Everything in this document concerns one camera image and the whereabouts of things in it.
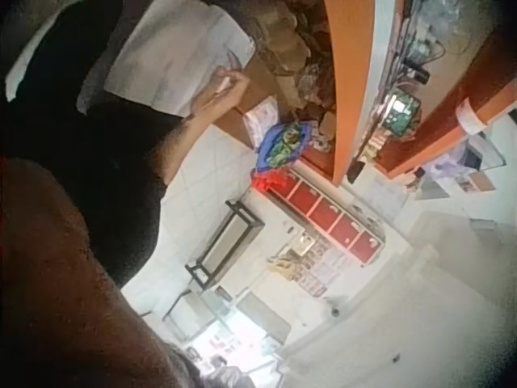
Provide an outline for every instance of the door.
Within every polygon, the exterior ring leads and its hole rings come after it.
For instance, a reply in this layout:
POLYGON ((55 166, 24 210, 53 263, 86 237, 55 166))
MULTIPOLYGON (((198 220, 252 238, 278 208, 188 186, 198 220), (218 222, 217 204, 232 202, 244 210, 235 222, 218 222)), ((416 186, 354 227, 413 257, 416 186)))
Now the door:
POLYGON ((283 198, 287 198, 289 194, 291 194, 293 188, 298 184, 300 181, 300 178, 298 178, 295 174, 292 172, 287 173, 287 182, 285 184, 277 184, 274 183, 272 185, 272 189, 282 196, 283 198))
POLYGON ((350 252, 361 262, 367 263, 379 251, 380 241, 365 230, 350 247, 350 252))
POLYGON ((344 213, 335 227, 330 231, 330 236, 345 248, 348 248, 362 231, 363 227, 344 213))
POLYGON ((320 196, 320 193, 315 189, 311 188, 305 182, 301 182, 288 199, 288 202, 302 214, 307 215, 320 196))
POLYGON ((314 211, 311 212, 309 218, 314 224, 327 232, 338 219, 339 215, 341 215, 341 210, 326 198, 322 198, 319 204, 316 205, 316 208, 314 208, 314 211))

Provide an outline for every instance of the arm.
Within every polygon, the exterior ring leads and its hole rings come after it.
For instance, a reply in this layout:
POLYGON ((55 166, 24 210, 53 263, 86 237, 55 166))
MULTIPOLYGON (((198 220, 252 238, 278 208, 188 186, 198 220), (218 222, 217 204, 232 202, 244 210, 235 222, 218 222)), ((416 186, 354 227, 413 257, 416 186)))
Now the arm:
POLYGON ((151 165, 165 185, 172 182, 188 151, 208 126, 237 106, 249 83, 238 71, 216 70, 210 83, 194 98, 192 115, 183 120, 179 129, 170 131, 152 153, 151 165), (232 86, 217 92, 225 78, 232 86))

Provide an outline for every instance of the orange shelf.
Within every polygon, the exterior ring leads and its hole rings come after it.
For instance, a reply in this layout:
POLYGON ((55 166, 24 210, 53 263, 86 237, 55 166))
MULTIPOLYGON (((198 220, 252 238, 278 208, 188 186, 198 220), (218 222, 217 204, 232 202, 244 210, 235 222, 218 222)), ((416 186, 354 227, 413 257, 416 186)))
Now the orange shelf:
POLYGON ((494 31, 481 46, 464 77, 418 127, 413 141, 389 139, 377 155, 377 168, 394 178, 450 150, 465 137, 456 107, 469 98, 481 121, 491 122, 517 100, 517 59, 506 32, 494 31))
POLYGON ((339 185, 355 152, 353 144, 372 55, 375 1, 325 0, 325 6, 334 57, 338 122, 332 183, 339 185))

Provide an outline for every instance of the electronic device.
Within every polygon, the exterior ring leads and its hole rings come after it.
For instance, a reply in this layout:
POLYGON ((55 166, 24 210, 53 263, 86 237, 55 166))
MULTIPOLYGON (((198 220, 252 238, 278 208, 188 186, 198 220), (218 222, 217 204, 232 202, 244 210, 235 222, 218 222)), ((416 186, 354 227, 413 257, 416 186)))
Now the electronic device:
POLYGON ((382 126, 396 137, 402 137, 419 109, 419 99, 395 87, 389 95, 382 126))

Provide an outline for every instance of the light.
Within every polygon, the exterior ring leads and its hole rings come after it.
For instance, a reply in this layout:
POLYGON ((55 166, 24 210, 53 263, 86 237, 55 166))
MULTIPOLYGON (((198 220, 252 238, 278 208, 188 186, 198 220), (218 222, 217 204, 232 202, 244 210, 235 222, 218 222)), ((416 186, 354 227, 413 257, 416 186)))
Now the light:
POLYGON ((404 109, 406 109, 406 105, 404 103, 401 103, 398 100, 393 103, 393 110, 402 113, 404 109))

